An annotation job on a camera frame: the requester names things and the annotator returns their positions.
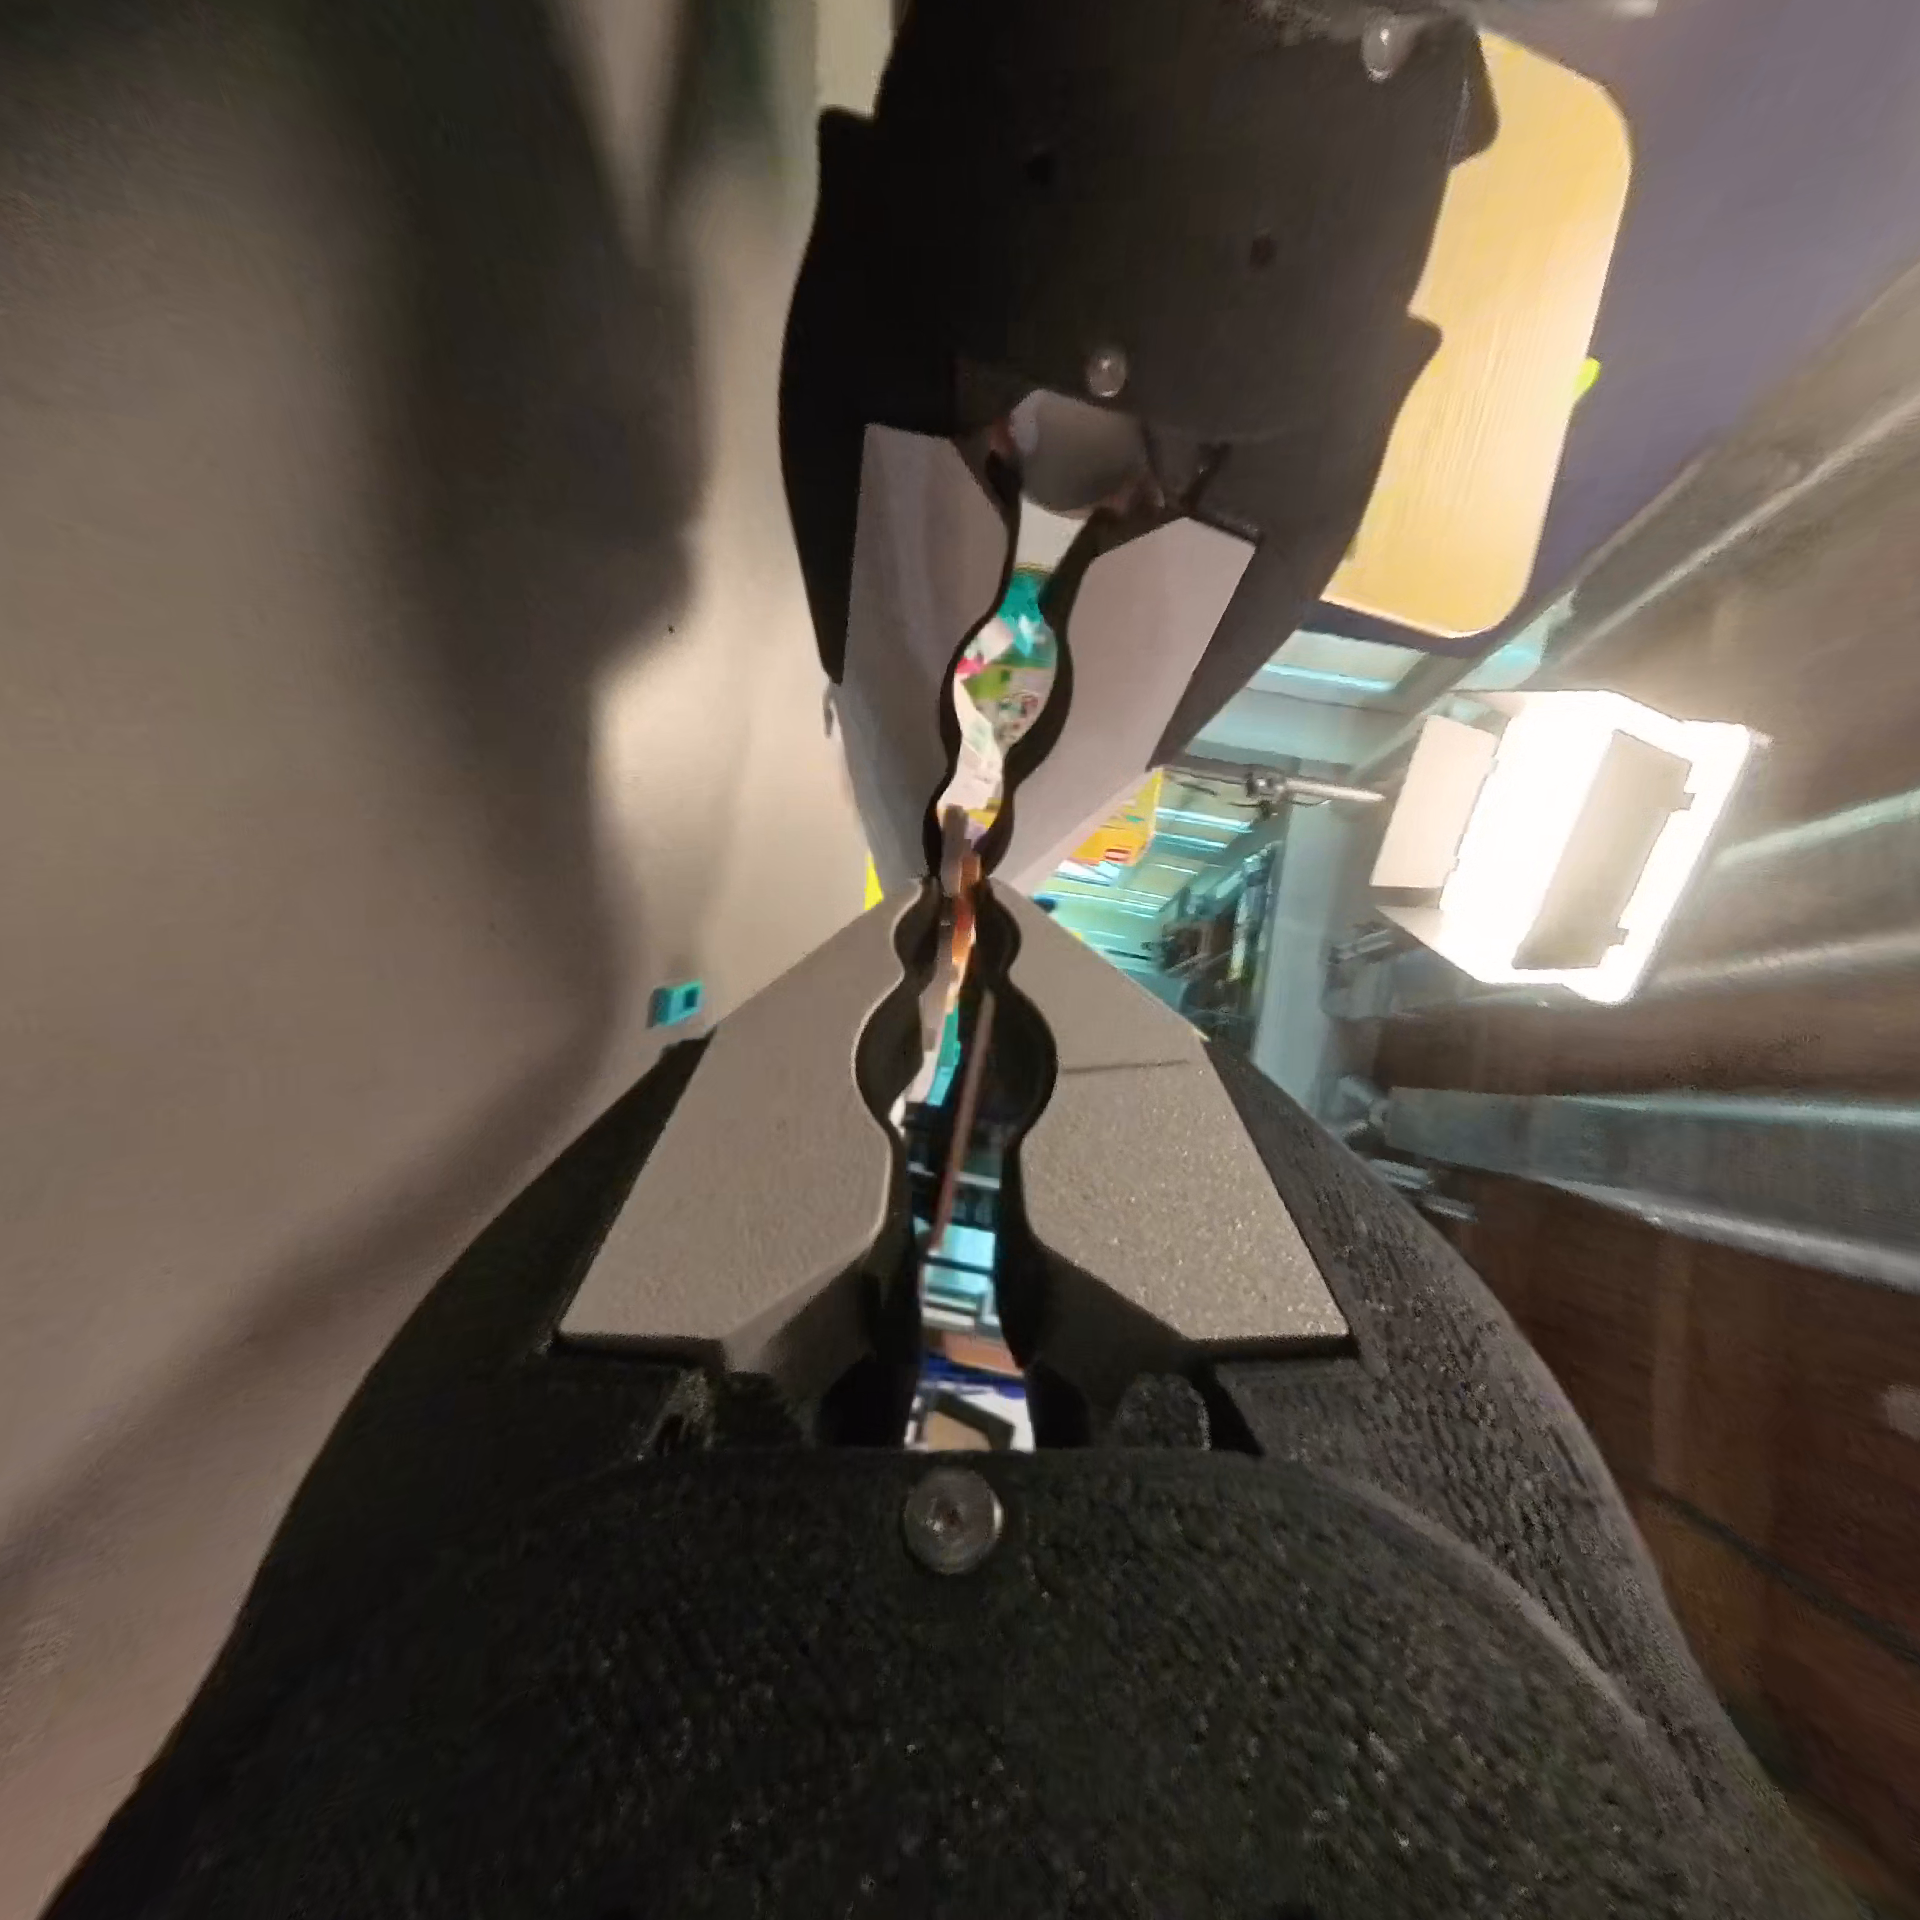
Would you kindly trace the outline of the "silver ventilation duct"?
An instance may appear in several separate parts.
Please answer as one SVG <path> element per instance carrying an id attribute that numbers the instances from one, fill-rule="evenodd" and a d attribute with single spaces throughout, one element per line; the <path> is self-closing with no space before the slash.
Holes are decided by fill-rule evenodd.
<path id="1" fill-rule="evenodd" d="M 1916 1248 L 1916 1105 L 1786 1093 L 1387 1091 L 1412 1160 Z"/>

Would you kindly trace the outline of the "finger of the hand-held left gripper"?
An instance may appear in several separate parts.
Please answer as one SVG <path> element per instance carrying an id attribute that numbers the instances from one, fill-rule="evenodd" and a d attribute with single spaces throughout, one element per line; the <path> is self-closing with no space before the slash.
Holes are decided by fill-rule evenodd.
<path id="1" fill-rule="evenodd" d="M 1014 576 L 976 637 L 976 717 L 1014 725 L 1014 738 L 1030 738 L 1057 689 L 1043 643 L 1037 592 L 1085 525 L 1085 515 L 1023 512 Z M 1020 781 L 1014 834 L 995 879 L 1037 893 L 1169 758 L 1163 734 L 1172 709 L 1252 557 L 1252 541 L 1239 537 L 1172 520 L 1086 565 L 1063 627 L 1063 725 L 1043 763 Z"/>
<path id="2" fill-rule="evenodd" d="M 957 662 L 1003 606 L 1020 520 L 1008 444 L 866 429 L 836 729 L 883 897 L 942 856 Z"/>

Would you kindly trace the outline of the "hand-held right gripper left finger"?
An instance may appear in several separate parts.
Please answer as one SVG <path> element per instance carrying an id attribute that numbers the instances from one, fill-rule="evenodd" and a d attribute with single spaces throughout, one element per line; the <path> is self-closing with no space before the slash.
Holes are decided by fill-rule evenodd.
<path id="1" fill-rule="evenodd" d="M 942 911 L 938 881 L 898 889 L 712 1030 L 562 1348 L 765 1384 L 820 1443 L 902 1443 L 922 1303 L 890 1108 Z"/>

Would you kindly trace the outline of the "round white brick plate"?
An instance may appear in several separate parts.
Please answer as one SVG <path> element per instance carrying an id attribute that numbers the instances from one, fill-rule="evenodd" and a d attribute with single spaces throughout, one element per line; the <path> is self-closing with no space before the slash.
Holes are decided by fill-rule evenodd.
<path id="1" fill-rule="evenodd" d="M 957 805 L 942 805 L 942 858 L 935 865 L 935 879 L 942 886 L 942 865 L 946 854 L 957 854 L 961 842 L 968 841 L 976 849 L 976 820 L 970 809 L 957 806 Z M 930 1100 L 945 1097 L 945 1089 L 949 1084 L 949 1067 L 945 1067 L 946 1058 L 946 1035 L 957 1033 L 957 1010 L 964 1001 L 964 985 L 968 977 L 949 973 L 949 968 L 945 965 L 942 954 L 942 916 L 938 916 L 938 936 L 935 936 L 935 965 L 930 965 L 930 977 L 922 989 L 922 1063 L 919 1072 L 910 1076 L 902 1100 L 898 1100 L 898 1117 L 905 1117 L 913 1108 L 924 1108 Z"/>

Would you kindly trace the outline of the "large black display screen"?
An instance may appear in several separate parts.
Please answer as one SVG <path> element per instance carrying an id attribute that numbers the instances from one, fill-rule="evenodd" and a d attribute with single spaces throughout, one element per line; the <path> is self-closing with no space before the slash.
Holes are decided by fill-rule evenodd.
<path id="1" fill-rule="evenodd" d="M 1602 84 L 1631 132 L 1599 374 L 1509 637 L 1916 260 L 1916 4 L 1505 4 L 1486 23 Z"/>

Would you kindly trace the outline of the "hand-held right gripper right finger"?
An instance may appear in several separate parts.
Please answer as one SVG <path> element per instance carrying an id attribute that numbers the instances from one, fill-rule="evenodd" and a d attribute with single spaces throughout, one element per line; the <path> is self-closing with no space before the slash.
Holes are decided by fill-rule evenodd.
<path id="1" fill-rule="evenodd" d="M 1141 1383 L 1354 1337 L 1203 1035 L 1020 893 L 979 889 L 999 1128 L 995 1306 L 1034 1443 L 1100 1443 Z"/>

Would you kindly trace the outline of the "white lamp light panel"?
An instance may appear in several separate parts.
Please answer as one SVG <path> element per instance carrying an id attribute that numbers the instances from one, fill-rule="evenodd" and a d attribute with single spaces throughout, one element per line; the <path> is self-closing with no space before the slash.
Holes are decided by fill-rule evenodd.
<path id="1" fill-rule="evenodd" d="M 1602 689 L 1486 709 L 1424 722 L 1368 902 L 1480 985 L 1631 1003 L 1769 742 Z"/>

